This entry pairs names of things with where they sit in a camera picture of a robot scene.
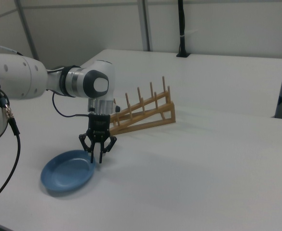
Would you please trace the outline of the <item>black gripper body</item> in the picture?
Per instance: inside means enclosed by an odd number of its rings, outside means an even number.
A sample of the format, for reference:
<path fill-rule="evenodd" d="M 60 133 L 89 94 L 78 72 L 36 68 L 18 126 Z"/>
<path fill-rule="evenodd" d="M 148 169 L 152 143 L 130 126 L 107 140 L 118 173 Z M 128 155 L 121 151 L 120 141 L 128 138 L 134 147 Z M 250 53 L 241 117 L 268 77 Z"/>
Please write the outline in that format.
<path fill-rule="evenodd" d="M 110 137 L 110 115 L 88 115 L 87 137 L 91 142 L 105 142 Z"/>

